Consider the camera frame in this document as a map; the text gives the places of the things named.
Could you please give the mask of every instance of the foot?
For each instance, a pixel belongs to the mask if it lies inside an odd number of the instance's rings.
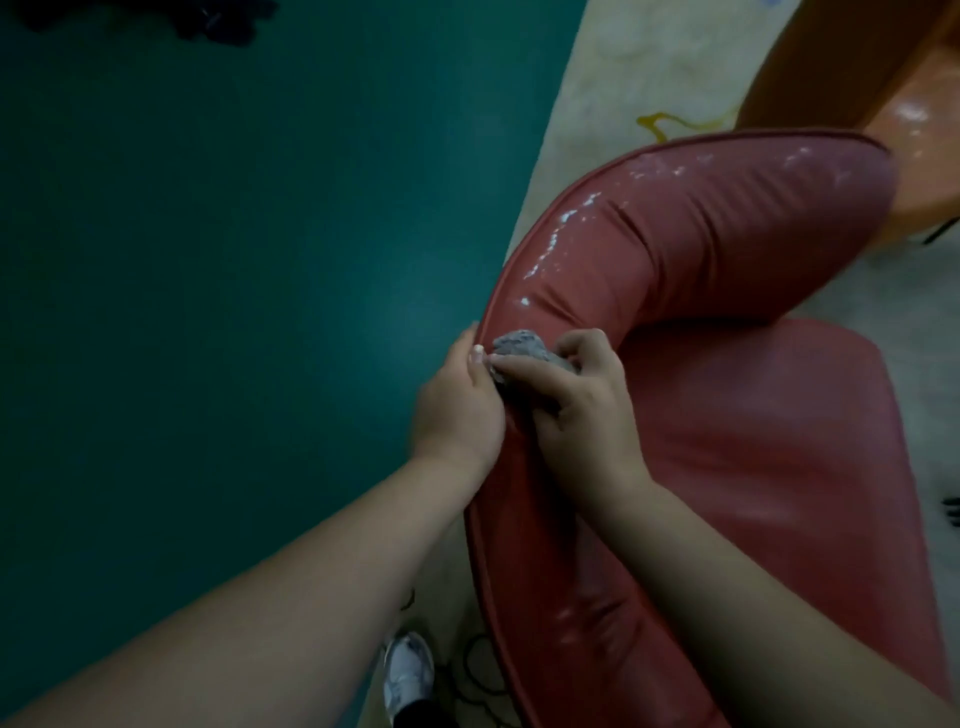
[[[433,692],[433,655],[423,637],[408,632],[387,646],[383,666],[383,703],[393,725],[397,713]]]
[[[945,497],[944,507],[947,509],[947,518],[957,528],[960,528],[960,497]]]

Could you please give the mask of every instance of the black pants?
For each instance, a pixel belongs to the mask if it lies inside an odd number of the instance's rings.
[[[458,728],[457,721],[433,700],[410,703],[396,714],[394,728]]]

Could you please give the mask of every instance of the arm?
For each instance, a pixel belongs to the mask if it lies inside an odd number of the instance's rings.
[[[420,392],[410,461],[282,551],[15,716],[25,726],[332,725],[430,547],[492,466],[503,405],[473,329]]]
[[[556,401],[556,413],[534,411],[547,464],[656,602],[732,722],[960,725],[952,706],[786,589],[651,479],[623,367],[602,331],[571,331],[558,353],[576,356],[581,375],[527,357],[491,362]]]

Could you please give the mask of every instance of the yellow stain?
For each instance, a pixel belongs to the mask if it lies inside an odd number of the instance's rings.
[[[662,144],[669,137],[660,130],[660,127],[657,126],[657,122],[661,121],[661,119],[672,121],[675,124],[680,124],[680,126],[686,127],[693,132],[719,132],[721,129],[725,129],[728,126],[728,122],[732,122],[738,111],[740,111],[739,104],[723,115],[717,116],[715,119],[708,119],[707,121],[700,122],[699,124],[694,124],[692,121],[687,121],[686,119],[683,119],[674,113],[658,111],[657,113],[652,113],[648,116],[638,116],[636,118],[636,123],[650,132],[657,139],[658,144]]]

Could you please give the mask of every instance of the hand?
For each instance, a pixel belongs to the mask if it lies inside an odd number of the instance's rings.
[[[503,444],[503,401],[487,371],[483,347],[474,347],[476,325],[446,354],[446,361],[420,389],[411,448],[466,470],[475,489],[496,462]]]
[[[535,406],[540,450],[561,487],[590,515],[650,482],[636,434],[623,364],[599,328],[568,331],[556,352],[581,367],[577,376],[529,356],[493,354],[499,371],[554,400]]]

